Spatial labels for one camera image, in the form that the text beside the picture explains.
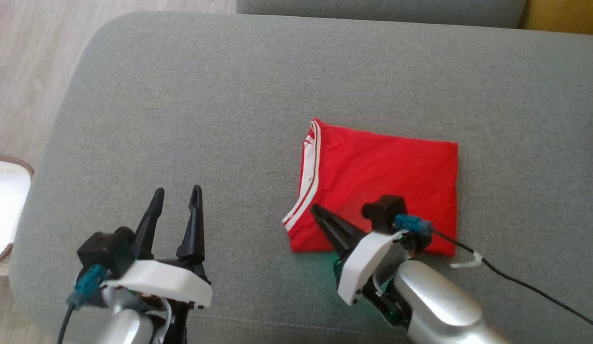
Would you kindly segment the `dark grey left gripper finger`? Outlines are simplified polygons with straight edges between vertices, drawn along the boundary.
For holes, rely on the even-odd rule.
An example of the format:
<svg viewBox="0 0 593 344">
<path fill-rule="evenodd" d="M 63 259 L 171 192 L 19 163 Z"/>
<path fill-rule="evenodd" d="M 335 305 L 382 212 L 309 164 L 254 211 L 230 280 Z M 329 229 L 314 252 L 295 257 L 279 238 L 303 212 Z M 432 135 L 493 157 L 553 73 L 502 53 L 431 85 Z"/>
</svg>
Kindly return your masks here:
<svg viewBox="0 0 593 344">
<path fill-rule="evenodd" d="M 188 208 L 191 215 L 182 242 L 177 248 L 176 256 L 190 264 L 202 264 L 205 260 L 205 231 L 203 195 L 199 185 L 193 186 Z"/>
<path fill-rule="evenodd" d="M 160 218 L 165 198 L 165 190 L 158 188 L 154 192 L 151 202 L 143 214 L 131 250 L 137 260 L 153 260 L 152 246 L 156 235 L 157 220 Z"/>
</svg>

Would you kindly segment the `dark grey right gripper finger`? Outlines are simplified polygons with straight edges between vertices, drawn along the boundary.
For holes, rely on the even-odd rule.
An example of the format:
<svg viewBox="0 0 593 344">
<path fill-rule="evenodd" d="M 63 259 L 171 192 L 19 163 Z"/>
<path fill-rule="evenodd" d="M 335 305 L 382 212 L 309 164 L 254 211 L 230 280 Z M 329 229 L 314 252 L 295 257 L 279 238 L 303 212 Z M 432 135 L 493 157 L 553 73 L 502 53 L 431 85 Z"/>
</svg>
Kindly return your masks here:
<svg viewBox="0 0 593 344">
<path fill-rule="evenodd" d="M 348 257 L 367 233 L 319 204 L 310 207 L 321 231 L 339 257 Z"/>
</svg>

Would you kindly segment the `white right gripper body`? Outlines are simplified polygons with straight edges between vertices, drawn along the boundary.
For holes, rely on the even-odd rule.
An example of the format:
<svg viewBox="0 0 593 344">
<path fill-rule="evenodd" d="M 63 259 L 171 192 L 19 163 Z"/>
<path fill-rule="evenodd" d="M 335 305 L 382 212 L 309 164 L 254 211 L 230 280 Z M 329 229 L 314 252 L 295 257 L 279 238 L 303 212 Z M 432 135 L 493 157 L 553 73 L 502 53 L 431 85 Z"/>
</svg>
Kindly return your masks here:
<svg viewBox="0 0 593 344">
<path fill-rule="evenodd" d="M 398 266 L 410 258 L 407 243 L 412 233 L 399 229 L 392 234 L 360 229 L 336 231 L 335 262 L 336 292 L 348 305 L 361 298 L 375 307 L 395 307 L 382 285 L 390 280 Z"/>
</svg>

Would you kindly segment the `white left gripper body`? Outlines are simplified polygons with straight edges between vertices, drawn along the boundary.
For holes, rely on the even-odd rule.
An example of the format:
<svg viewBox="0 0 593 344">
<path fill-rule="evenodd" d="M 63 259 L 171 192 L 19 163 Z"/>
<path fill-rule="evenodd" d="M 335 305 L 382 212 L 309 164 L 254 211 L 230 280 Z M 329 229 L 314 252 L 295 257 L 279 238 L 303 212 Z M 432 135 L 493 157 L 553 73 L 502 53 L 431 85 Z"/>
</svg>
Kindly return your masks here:
<svg viewBox="0 0 593 344">
<path fill-rule="evenodd" d="M 194 307 L 209 307 L 211 285 L 195 273 L 156 260 L 137 260 L 117 279 L 102 283 L 102 296 L 109 307 L 153 310 L 162 299 Z"/>
</svg>

